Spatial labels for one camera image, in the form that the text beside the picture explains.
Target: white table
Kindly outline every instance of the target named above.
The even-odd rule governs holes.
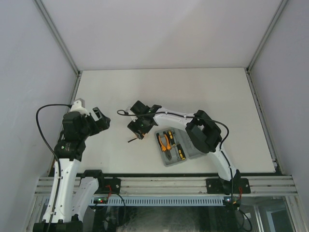
[[[275,171],[243,68],[84,71],[76,98],[83,98],[88,110],[97,106],[111,118],[108,130],[87,139],[79,172],[216,173],[207,156],[165,167],[154,136],[160,127],[153,127],[143,140],[128,144],[135,137],[127,128],[131,118],[116,111],[137,100],[178,112],[204,110],[229,127],[225,149],[240,172]]]

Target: tool box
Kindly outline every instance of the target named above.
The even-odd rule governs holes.
[[[187,160],[187,158],[196,158],[202,156],[197,150],[188,134],[175,128],[167,128],[156,131],[154,134],[162,160],[165,166],[175,165]]]

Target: perforated metal strip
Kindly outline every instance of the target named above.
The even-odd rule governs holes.
[[[93,198],[90,205],[95,205]],[[223,197],[123,197],[126,206],[222,206]],[[111,196],[107,204],[122,206],[122,200],[117,196]]]

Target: pliers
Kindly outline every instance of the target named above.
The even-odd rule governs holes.
[[[163,134],[164,134],[164,137],[165,137],[165,140],[166,140],[166,143],[167,143],[166,146],[162,143],[162,140],[161,140],[161,137],[160,137],[159,133],[156,134],[156,138],[157,138],[158,143],[159,143],[159,145],[161,147],[161,150],[165,153],[165,155],[168,158],[168,160],[171,160],[172,159],[172,155],[170,154],[170,150],[172,149],[172,147],[169,144],[169,137],[166,134],[166,132],[163,132]]]

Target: white wall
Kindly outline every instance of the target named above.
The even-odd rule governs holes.
[[[43,0],[80,70],[247,67],[281,0]]]
[[[17,232],[52,157],[36,110],[68,103],[75,76],[32,1],[0,1],[0,28],[0,231]],[[40,116],[52,146],[65,110],[53,107]]]
[[[290,0],[252,72],[270,132],[309,216],[309,4]]]

